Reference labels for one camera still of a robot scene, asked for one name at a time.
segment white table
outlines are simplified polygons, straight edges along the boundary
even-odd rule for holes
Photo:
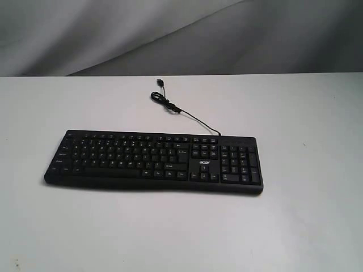
[[[209,134],[157,77],[0,78],[0,271],[362,271],[363,73],[164,76],[258,140],[258,197],[46,186],[67,129]]]

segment background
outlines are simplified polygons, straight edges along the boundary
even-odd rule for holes
[[[2,0],[0,76],[363,71],[360,0]]]

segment cord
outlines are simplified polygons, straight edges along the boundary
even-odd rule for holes
[[[221,133],[218,130],[212,129],[210,126],[208,126],[205,122],[199,120],[197,117],[192,116],[189,112],[186,112],[183,109],[178,108],[175,104],[170,103],[169,100],[166,99],[165,96],[165,88],[164,88],[164,81],[161,79],[157,80],[157,84],[160,88],[163,88],[164,90],[164,95],[162,95],[159,92],[152,92],[151,93],[151,99],[153,99],[156,103],[160,104],[160,105],[164,105],[164,107],[166,107],[167,109],[176,112],[176,113],[180,113],[180,112],[184,112],[187,115],[193,117],[195,120],[197,120],[198,122],[202,123],[203,125],[205,125],[208,129],[215,131],[216,133],[218,133],[219,136],[221,136]]]

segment black keyboard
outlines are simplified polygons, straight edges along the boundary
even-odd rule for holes
[[[251,137],[68,130],[44,178],[96,188],[263,190]]]

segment keyboard frame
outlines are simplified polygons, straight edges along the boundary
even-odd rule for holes
[[[121,189],[121,190],[185,190],[185,191],[203,191],[203,192],[229,192],[229,193],[246,193],[246,194],[260,194],[263,191],[263,178],[261,174],[260,159],[257,147],[257,141],[254,137],[238,137],[238,136],[217,136],[217,135],[199,135],[199,134],[170,134],[170,133],[144,133],[144,132],[128,132],[128,131],[92,131],[92,130],[68,130],[65,133],[73,133],[77,135],[89,134],[114,134],[114,135],[152,135],[155,137],[189,137],[191,141],[189,144],[189,162],[188,162],[188,177],[187,180],[167,180],[155,178],[127,178],[127,177],[92,177],[92,176],[75,176],[75,175],[60,175],[53,174],[49,171],[49,167],[56,154],[52,157],[49,167],[44,175],[44,180],[48,184],[59,186],[70,186],[79,188],[104,188],[104,189]],[[221,172],[219,183],[190,181],[190,154],[192,150],[192,138],[208,138],[218,140],[218,163],[221,161],[221,146],[227,145],[243,145],[253,146],[256,150],[257,169],[260,176],[260,185],[250,184],[226,184],[221,182]]]

